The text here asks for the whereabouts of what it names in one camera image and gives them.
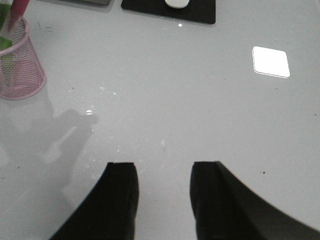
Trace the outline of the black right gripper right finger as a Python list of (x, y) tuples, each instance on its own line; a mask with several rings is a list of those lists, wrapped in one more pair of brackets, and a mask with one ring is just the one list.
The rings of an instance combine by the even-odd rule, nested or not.
[(262, 199), (221, 162), (194, 162), (189, 194), (199, 240), (318, 240), (320, 232)]

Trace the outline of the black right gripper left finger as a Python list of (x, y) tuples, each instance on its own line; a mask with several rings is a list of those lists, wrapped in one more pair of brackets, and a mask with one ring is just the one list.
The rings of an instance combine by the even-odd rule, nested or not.
[(80, 206), (53, 240), (133, 240), (139, 181), (132, 162), (109, 162)]

